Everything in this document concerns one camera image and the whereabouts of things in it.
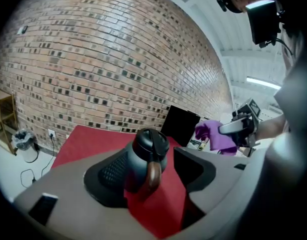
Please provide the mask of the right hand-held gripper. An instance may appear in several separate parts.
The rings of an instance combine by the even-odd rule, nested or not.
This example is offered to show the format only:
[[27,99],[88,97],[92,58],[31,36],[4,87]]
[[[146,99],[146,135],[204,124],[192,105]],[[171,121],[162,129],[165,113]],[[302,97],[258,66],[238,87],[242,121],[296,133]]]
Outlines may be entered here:
[[261,109],[255,100],[249,98],[232,113],[232,121],[218,127],[222,135],[233,135],[238,147],[252,148],[256,145],[256,132],[259,127]]

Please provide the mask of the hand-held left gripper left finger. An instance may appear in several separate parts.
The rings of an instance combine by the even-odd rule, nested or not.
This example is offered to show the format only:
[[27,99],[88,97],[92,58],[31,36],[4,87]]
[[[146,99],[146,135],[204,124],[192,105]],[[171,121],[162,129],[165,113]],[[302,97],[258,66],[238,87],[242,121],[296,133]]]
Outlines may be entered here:
[[[155,236],[128,209],[105,207],[85,189],[86,170],[114,154],[108,151],[52,168],[19,194],[13,204],[48,239],[154,240]],[[29,216],[43,195],[57,198],[45,225]]]

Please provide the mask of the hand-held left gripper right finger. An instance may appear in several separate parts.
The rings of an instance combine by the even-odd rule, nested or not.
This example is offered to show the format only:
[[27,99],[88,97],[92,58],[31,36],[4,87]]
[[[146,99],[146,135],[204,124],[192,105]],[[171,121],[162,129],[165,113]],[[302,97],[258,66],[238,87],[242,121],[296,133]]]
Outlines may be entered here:
[[184,212],[184,228],[173,239],[235,239],[258,184],[265,152],[257,149],[251,157],[242,157],[174,148],[174,169],[193,209]]

